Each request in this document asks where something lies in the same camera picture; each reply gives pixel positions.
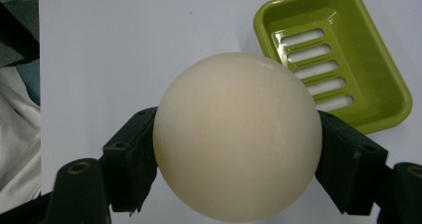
white background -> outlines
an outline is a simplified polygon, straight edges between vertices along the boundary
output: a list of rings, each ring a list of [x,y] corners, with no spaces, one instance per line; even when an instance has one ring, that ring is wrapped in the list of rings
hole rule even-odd
[[[40,0],[43,190],[57,170],[103,145],[155,107],[184,69],[210,55],[261,53],[252,27],[270,0]],[[413,96],[401,125],[370,135],[387,163],[422,163],[422,0],[363,0]],[[286,211],[257,223],[375,223],[341,215],[314,180]],[[221,223],[189,209],[158,174],[139,214],[113,223]]]

